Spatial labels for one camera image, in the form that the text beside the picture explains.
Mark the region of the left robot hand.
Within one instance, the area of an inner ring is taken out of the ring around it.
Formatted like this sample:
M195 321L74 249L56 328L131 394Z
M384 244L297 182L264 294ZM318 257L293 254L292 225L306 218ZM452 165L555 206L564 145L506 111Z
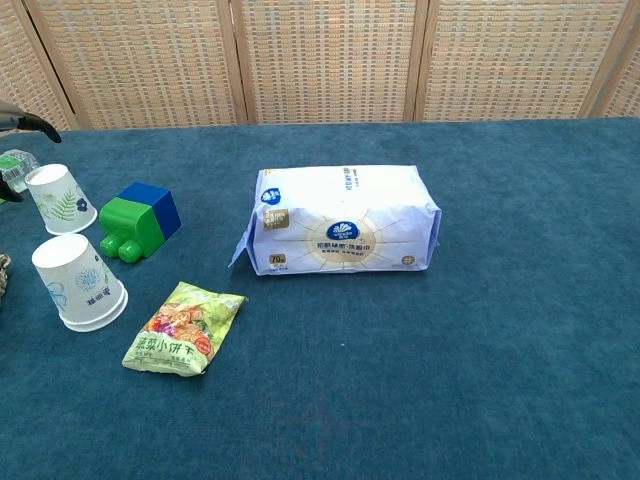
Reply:
M40 131L55 143L62 141L58 131L49 122L6 101L1 101L0 127L2 133L11 130ZM1 199L14 203L23 201L21 194L14 191L4 178L1 178Z

